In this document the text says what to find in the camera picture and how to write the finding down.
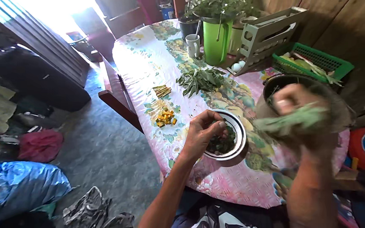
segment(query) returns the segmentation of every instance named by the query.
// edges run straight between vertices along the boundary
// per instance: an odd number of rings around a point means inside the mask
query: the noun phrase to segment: concrete floor
[[[89,73],[85,90],[91,101],[68,115],[63,147],[51,162],[73,187],[80,185],[58,201],[55,223],[63,227],[63,209],[95,185],[104,198],[112,198],[109,218],[129,212],[136,227],[160,190],[160,168],[145,136],[99,99],[104,86],[96,71]]]

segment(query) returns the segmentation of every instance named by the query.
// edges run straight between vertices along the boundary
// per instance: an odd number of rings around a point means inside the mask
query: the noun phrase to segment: hand
[[[273,95],[274,106],[281,115],[292,113],[298,107],[309,103],[314,106],[326,107],[329,103],[322,97],[308,91],[301,84],[290,84]],[[323,123],[323,127],[316,130],[312,135],[296,134],[297,140],[307,147],[307,151],[322,157],[330,157],[332,149],[337,143],[337,134],[331,134],[329,125]]]
[[[214,135],[227,136],[227,124],[219,113],[211,110],[205,110],[198,116],[194,117],[189,123],[187,139],[180,156],[191,161],[198,160],[205,152],[210,138]]]

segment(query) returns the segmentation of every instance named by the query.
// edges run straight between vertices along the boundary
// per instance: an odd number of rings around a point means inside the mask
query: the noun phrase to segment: egg tray
[[[237,63],[245,57],[246,63],[238,72],[234,72],[231,67],[227,67],[227,70],[237,77],[261,65],[262,60],[289,42],[306,12],[304,8],[291,7],[246,23],[242,33],[242,46],[234,60]]]

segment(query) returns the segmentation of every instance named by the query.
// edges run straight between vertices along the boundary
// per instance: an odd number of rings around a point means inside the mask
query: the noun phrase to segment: green basket
[[[300,54],[305,59],[311,61],[313,64],[322,68],[326,72],[335,71],[333,77],[335,79],[342,79],[347,73],[349,73],[354,66],[337,57],[328,55],[324,52],[318,51],[316,49],[310,48],[306,45],[300,43],[289,43],[287,45],[278,48],[275,53],[272,55],[273,57],[273,67],[280,71],[281,73],[301,73],[304,75],[309,75],[311,77],[316,78],[320,82],[328,83],[326,77],[317,75],[312,71],[308,71],[290,61],[287,61],[281,58],[281,55],[284,55],[287,52],[295,52]]]

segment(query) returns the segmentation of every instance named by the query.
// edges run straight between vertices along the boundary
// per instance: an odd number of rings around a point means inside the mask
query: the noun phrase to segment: floral tablecloth
[[[252,121],[262,81],[277,73],[273,68],[232,77],[217,92],[182,96],[176,84],[182,72],[209,67],[204,59],[191,59],[181,39],[176,19],[145,26],[115,42],[114,60],[135,107],[149,145],[163,176],[170,172],[187,135],[190,120],[206,109],[225,109],[246,128],[249,151],[246,158],[231,167],[203,156],[194,166],[188,187],[214,198],[242,205],[270,208],[285,203],[287,190],[296,175],[292,154],[271,138],[257,133]],[[158,99],[151,89],[167,85],[172,92]],[[158,110],[166,106],[175,111],[175,125],[155,126]],[[348,130],[339,134],[339,145],[332,160],[337,173],[346,157]]]

